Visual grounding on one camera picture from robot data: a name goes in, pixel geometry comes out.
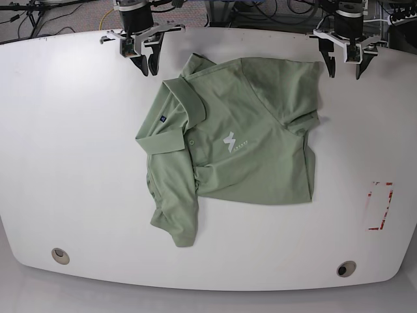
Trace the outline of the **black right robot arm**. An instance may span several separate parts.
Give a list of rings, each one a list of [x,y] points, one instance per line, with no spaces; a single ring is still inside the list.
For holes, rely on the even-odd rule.
[[[164,35],[168,32],[184,31],[183,24],[168,21],[154,22],[153,6],[167,4],[167,1],[114,1],[113,9],[119,12],[122,30],[108,31],[100,43],[119,41],[119,52],[142,71],[144,76],[158,74],[160,52]]]

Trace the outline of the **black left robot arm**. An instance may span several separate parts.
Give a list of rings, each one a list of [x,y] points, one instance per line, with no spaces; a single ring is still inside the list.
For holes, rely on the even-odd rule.
[[[356,66],[358,80],[370,62],[378,56],[379,36],[366,37],[364,34],[365,4],[363,1],[319,1],[326,16],[313,30],[318,40],[319,52],[331,78],[336,74],[336,59],[331,54],[334,47],[343,50],[343,62]]]

